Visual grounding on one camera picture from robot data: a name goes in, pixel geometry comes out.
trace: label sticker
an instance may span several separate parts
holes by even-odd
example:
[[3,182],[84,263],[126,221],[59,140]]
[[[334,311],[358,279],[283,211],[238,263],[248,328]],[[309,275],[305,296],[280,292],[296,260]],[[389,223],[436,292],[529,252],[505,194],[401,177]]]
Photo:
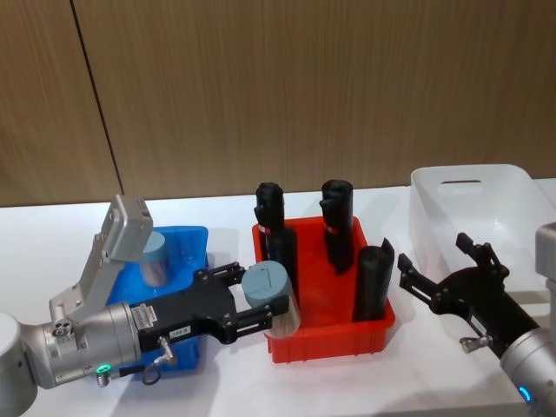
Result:
[[482,324],[480,324],[479,319],[477,319],[477,317],[475,317],[474,315],[471,316],[471,324],[473,324],[483,336],[487,334],[487,329]]
[[175,339],[176,337],[184,336],[185,334],[191,333],[191,326],[186,326],[185,328],[178,328],[173,332],[170,332],[170,339]]
[[146,304],[140,304],[137,307],[131,309],[131,315],[133,315],[133,320],[139,330],[144,328],[152,328],[155,321],[158,321],[156,317],[155,310],[153,306],[148,306]]

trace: gray cap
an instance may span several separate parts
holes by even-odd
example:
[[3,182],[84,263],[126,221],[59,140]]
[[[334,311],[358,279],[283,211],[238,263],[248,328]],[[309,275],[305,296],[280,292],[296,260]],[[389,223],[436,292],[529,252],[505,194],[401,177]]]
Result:
[[266,304],[280,295],[292,294],[288,273],[276,261],[263,261],[250,267],[243,275],[242,288],[252,308]]
[[160,232],[152,232],[142,250],[140,263],[151,263],[166,259],[166,239]]

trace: white table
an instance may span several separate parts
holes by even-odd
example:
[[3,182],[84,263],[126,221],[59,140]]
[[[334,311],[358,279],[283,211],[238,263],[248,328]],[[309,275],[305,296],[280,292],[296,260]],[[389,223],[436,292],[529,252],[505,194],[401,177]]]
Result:
[[[556,201],[556,180],[539,184]],[[369,243],[386,236],[396,254],[412,258],[408,197],[407,187],[357,190],[354,214]],[[287,218],[321,213],[318,192],[285,198]],[[156,226],[207,226],[213,264],[255,261],[253,195],[148,205]],[[108,203],[0,209],[0,310],[21,322],[47,321],[48,300],[78,280],[107,209]],[[124,378],[100,389],[90,377],[39,390],[26,416],[526,415],[489,349],[461,351],[458,340],[473,336],[471,328],[456,317],[432,314],[398,283],[395,270],[389,298],[397,322],[381,353],[275,365],[262,334],[228,347],[205,338],[202,362],[192,373],[153,387]],[[235,296],[246,307],[240,289]]]

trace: green indicator light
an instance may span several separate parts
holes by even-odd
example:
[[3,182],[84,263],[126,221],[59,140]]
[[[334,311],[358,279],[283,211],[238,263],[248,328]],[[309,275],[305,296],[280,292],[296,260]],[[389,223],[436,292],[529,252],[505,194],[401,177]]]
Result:
[[103,374],[105,372],[108,372],[110,369],[112,369],[112,367],[110,366],[109,363],[105,363],[104,365],[101,365],[100,367],[98,367],[96,369],[96,373],[97,374]]

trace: wooden wall panel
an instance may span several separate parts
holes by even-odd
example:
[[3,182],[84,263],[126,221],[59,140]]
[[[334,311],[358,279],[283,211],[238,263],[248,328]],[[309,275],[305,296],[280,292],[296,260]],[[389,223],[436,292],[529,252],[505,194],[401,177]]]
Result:
[[0,1],[0,205],[119,191],[70,2]]
[[126,192],[555,176],[553,0],[76,0]]

